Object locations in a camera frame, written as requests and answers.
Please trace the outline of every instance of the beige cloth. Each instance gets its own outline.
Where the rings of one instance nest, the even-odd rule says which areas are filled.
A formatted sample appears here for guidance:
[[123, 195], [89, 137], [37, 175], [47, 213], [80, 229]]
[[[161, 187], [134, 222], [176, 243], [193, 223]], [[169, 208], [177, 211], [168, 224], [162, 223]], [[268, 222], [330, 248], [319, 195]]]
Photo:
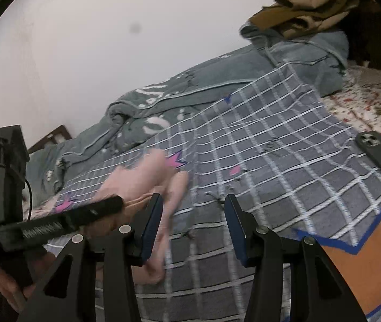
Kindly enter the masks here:
[[360, 0], [275, 0], [250, 18], [260, 30], [274, 28], [286, 38], [327, 30], [344, 19]]

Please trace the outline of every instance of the silver screw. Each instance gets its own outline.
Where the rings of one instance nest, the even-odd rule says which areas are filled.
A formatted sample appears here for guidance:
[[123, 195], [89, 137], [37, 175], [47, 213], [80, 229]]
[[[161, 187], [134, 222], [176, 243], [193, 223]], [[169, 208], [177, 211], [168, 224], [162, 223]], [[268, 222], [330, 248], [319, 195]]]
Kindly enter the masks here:
[[80, 243], [83, 241], [83, 235], [78, 233], [77, 235], [74, 235], [73, 238], [71, 238], [71, 241], [73, 241], [73, 243]]
[[311, 237], [311, 236], [305, 236], [305, 237], [304, 237], [304, 242], [305, 242], [307, 245], [312, 246], [313, 244], [316, 243], [316, 239], [315, 239], [314, 237]]
[[128, 225], [128, 224], [125, 224], [125, 225], [122, 225], [120, 228], [119, 228], [119, 232], [120, 233], [128, 233], [132, 230], [131, 226]]
[[256, 232], [262, 235], [266, 235], [269, 232], [269, 229], [264, 225], [260, 225], [256, 228]]

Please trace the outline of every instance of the white wall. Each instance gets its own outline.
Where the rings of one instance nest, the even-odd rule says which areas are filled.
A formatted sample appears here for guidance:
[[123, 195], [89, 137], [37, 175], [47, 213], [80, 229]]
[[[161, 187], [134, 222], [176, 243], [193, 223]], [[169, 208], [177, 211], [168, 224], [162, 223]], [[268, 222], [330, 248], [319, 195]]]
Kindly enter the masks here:
[[27, 145], [96, 123], [107, 104], [247, 43], [272, 0], [15, 0], [0, 18], [0, 126]]

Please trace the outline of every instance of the orange star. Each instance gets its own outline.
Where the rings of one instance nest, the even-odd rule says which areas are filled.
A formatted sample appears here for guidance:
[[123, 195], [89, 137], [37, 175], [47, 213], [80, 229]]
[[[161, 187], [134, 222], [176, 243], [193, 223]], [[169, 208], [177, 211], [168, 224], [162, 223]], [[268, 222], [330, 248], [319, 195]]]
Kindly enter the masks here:
[[339, 240], [315, 238], [344, 277], [365, 315], [377, 312], [381, 308], [381, 213], [355, 247]]

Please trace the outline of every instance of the black cable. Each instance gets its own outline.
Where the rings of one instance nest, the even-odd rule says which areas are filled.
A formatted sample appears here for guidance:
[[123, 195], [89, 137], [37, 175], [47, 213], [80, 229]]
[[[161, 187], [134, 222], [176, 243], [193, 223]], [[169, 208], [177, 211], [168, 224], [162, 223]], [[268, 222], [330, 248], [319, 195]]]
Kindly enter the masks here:
[[31, 186], [29, 185], [28, 179], [25, 179], [25, 183], [28, 185], [28, 191], [29, 191], [29, 212], [28, 212], [28, 219], [29, 221], [31, 219], [31, 212], [32, 212], [32, 192], [31, 192]]

